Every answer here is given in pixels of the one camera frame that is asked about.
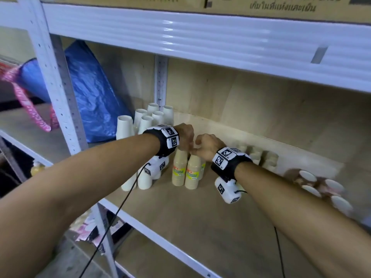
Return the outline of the person's right forearm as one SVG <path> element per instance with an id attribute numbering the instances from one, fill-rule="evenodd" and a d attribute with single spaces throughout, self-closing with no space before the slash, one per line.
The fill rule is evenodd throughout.
<path id="1" fill-rule="evenodd" d="M 240 163 L 234 175 L 324 277 L 371 278 L 371 235 L 359 224 L 254 163 Z"/>

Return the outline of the yellow bottle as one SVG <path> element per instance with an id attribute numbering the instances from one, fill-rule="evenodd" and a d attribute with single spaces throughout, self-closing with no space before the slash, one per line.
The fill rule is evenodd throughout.
<path id="1" fill-rule="evenodd" d="M 39 172 L 44 171 L 46 168 L 47 167 L 44 164 L 40 163 L 39 161 L 34 160 L 33 164 L 32 164 L 32 167 L 30 169 L 30 174 L 33 177 L 36 174 L 38 174 Z"/>

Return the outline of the pink printed package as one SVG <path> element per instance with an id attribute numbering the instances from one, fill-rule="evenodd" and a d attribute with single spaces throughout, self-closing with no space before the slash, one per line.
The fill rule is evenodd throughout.
<path id="1" fill-rule="evenodd" d="M 95 247 L 101 241 L 97 224 L 92 211 L 89 209 L 78 217 L 70 226 L 69 230 L 73 233 L 75 241 L 83 241 L 93 244 Z M 131 227 L 120 219 L 115 219 L 110 227 L 113 244 L 117 244 L 131 230 Z"/>

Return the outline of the person's left hand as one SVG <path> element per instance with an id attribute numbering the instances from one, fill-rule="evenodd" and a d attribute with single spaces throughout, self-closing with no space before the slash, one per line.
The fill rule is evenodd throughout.
<path id="1" fill-rule="evenodd" d="M 177 131 L 179 138 L 193 140 L 194 141 L 194 129 L 190 124 L 181 123 L 179 125 L 173 126 Z"/>

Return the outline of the group of beige cup stacks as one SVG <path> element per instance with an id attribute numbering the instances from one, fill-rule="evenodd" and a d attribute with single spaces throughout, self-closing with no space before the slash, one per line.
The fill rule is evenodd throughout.
<path id="1" fill-rule="evenodd" d="M 239 144 L 237 149 L 248 154 L 254 164 L 271 172 L 276 172 L 279 155 L 256 145 Z"/>

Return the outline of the black marker wristband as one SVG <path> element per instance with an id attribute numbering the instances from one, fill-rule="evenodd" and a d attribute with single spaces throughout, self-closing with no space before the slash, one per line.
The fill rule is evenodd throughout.
<path id="1" fill-rule="evenodd" d="M 179 133 L 173 126 L 157 125 L 146 129 L 142 134 L 151 134 L 160 141 L 160 149 L 156 156 L 168 157 L 180 144 Z"/>
<path id="2" fill-rule="evenodd" d="M 224 181 L 236 181 L 234 176 L 237 165 L 242 162 L 253 162 L 250 156 L 239 149 L 220 148 L 211 162 L 211 169 Z"/>

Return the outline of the brown cardboard box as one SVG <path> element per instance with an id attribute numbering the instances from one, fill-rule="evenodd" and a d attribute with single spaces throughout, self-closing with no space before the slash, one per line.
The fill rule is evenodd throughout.
<path id="1" fill-rule="evenodd" d="M 371 24 L 371 0 L 207 0 L 209 13 Z"/>
<path id="2" fill-rule="evenodd" d="M 45 3 L 91 7 L 146 9 L 170 12 L 201 12 L 208 0 L 41 0 Z"/>

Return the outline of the blue plastic bag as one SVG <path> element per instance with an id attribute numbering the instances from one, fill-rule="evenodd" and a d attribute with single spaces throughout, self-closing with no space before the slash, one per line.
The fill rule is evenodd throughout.
<path id="1" fill-rule="evenodd" d="M 117 117 L 132 116 L 124 102 L 115 94 L 103 68 L 82 40 L 75 40 L 65 49 L 68 70 L 88 143 L 116 138 Z M 45 132 L 59 128 L 53 107 L 45 121 L 26 96 L 30 92 L 46 103 L 51 100 L 36 58 L 15 67 L 2 77 L 13 86 L 14 94 L 31 120 Z"/>

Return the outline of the group of white cup stacks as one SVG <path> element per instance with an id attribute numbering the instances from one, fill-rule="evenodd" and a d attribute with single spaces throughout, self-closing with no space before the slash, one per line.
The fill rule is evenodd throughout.
<path id="1" fill-rule="evenodd" d="M 155 103 L 150 103 L 147 110 L 142 108 L 137 109 L 134 119 L 127 115 L 117 117 L 116 140 L 140 135 L 149 127 L 164 125 L 168 121 L 167 115 L 159 110 L 159 106 Z M 152 181 L 151 177 L 144 170 L 142 172 L 138 170 L 137 173 L 121 186 L 121 189 L 123 191 L 129 191 L 131 188 L 138 186 L 139 189 L 146 190 L 152 186 Z"/>

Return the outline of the white metal shelf rack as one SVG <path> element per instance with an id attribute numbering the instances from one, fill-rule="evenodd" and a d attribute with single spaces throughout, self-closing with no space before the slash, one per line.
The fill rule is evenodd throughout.
<path id="1" fill-rule="evenodd" d="M 168 104 L 196 133 L 275 152 L 276 172 L 290 180 L 296 169 L 335 179 L 353 218 L 371 218 L 371 24 L 0 0 L 0 26 L 28 32 L 61 125 L 46 133 L 22 109 L 0 114 L 0 148 L 22 182 L 3 138 L 45 166 L 88 146 L 65 36 L 124 48 L 105 61 L 134 110 Z M 101 269 L 114 278 L 116 266 L 130 278 L 278 278 L 279 238 L 287 278 L 320 278 L 248 195 L 228 205 L 212 172 L 195 191 L 171 185 L 170 173 L 131 193 L 119 217 L 134 230 L 116 246 L 108 235 Z"/>

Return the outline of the person's left forearm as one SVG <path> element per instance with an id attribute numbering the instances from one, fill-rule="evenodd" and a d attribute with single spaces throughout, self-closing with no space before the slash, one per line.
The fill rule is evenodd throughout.
<path id="1" fill-rule="evenodd" d="M 35 278 L 72 222 L 162 147 L 153 134 L 109 142 L 36 174 L 0 200 L 0 278 Z"/>

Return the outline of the person's right hand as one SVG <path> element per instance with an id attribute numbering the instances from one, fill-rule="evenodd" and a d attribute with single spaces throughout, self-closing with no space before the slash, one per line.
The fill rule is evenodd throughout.
<path id="1" fill-rule="evenodd" d="M 226 144 L 216 137 L 214 134 L 202 134 L 203 137 L 203 158 L 207 162 L 211 162 L 218 150 L 225 148 Z"/>

